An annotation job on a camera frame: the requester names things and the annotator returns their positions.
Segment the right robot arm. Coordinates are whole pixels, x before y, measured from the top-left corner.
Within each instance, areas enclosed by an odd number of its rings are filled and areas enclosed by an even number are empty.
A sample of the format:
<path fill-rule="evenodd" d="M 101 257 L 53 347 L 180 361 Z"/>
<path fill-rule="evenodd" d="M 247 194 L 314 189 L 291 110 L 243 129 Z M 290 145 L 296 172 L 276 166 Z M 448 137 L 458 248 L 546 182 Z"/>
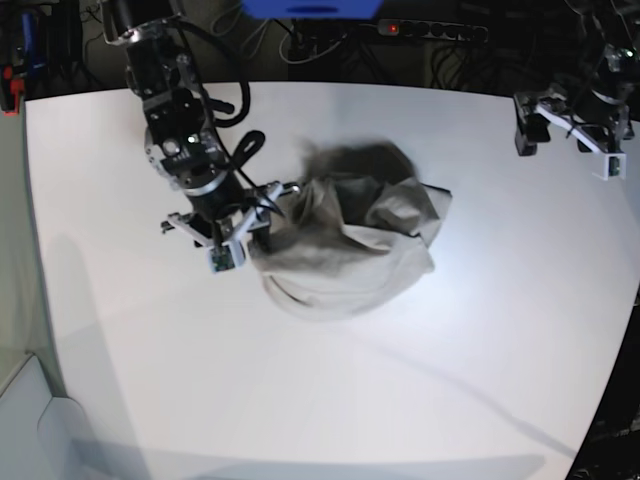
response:
<path fill-rule="evenodd" d="M 182 228 L 195 244 L 221 248 L 232 216 L 266 197 L 263 187 L 244 189 L 248 179 L 242 171 L 264 145 L 264 134 L 248 132 L 234 152 L 218 134 L 241 123 L 250 110 L 250 87 L 239 60 L 220 39 L 185 20 L 178 1 L 103 1 L 100 11 L 106 41 L 124 49 L 127 85 L 142 102 L 147 159 L 192 205 L 190 213 L 169 217 L 163 229 Z M 207 93 L 190 34 L 235 68 L 239 109 Z"/>

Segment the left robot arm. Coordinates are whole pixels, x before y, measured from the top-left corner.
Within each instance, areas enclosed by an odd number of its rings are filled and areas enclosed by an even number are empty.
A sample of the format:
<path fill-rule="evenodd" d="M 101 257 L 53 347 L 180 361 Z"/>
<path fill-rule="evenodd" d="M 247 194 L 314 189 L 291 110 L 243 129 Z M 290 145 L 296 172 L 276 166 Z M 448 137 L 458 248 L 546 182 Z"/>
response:
<path fill-rule="evenodd" d="M 577 74 L 558 74 L 544 90 L 513 95 L 515 146 L 533 156 L 550 141 L 549 127 L 563 129 L 584 153 L 622 162 L 622 143 L 634 138 L 628 100 L 639 88 L 639 51 L 624 9 L 614 1 L 567 1 L 577 16 L 581 47 Z"/>

